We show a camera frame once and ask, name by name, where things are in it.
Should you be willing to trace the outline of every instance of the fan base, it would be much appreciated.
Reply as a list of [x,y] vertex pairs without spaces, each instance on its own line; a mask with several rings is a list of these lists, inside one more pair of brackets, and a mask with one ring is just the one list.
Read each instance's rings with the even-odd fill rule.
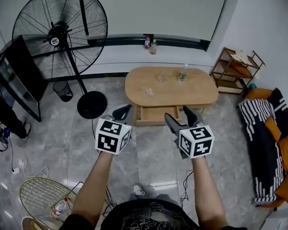
[[81,117],[93,119],[101,116],[107,108],[107,98],[98,91],[90,91],[78,101],[77,109]]

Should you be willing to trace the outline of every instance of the fan grille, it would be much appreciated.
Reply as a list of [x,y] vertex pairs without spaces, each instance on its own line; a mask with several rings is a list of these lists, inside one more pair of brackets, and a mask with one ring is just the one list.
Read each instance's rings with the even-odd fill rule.
[[12,39],[22,35],[44,79],[55,80],[74,76],[67,53],[50,43],[51,22],[68,26],[67,43],[71,48],[79,73],[88,69],[99,57],[108,34],[106,13],[98,0],[83,0],[89,38],[87,42],[79,0],[30,0],[19,13]]

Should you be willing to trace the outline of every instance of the table drawer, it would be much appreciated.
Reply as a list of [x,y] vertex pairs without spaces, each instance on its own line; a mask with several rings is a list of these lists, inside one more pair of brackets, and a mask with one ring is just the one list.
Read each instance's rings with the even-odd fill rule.
[[135,124],[137,126],[165,125],[164,114],[171,114],[178,122],[180,114],[178,106],[138,107]]

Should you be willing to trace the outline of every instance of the wooden coffee table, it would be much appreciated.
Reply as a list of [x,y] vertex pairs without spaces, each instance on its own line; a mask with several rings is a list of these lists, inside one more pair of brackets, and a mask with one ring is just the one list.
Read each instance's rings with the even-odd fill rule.
[[[204,71],[190,68],[184,82],[177,81],[181,68],[139,67],[130,71],[125,80],[127,97],[137,105],[136,125],[163,125],[164,113],[180,121],[183,105],[206,107],[218,98],[216,84]],[[158,80],[164,73],[164,81]],[[146,90],[152,90],[149,96]]]

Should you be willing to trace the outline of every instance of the bottle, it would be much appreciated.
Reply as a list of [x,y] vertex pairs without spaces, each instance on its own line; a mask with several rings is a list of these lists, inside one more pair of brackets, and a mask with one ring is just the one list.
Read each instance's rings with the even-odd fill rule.
[[67,198],[64,197],[60,202],[58,202],[52,209],[52,216],[54,218],[59,217],[67,210]]
[[184,64],[182,67],[179,76],[178,76],[178,82],[183,82],[187,77],[187,71],[188,71],[188,64]]
[[146,35],[144,47],[145,47],[145,49],[149,49],[149,47],[150,47],[150,38],[149,38],[149,35]]
[[154,39],[154,41],[152,42],[152,44],[150,45],[149,52],[150,52],[152,55],[155,55],[155,54],[157,53],[157,43],[156,43],[156,40],[155,40],[155,39]]

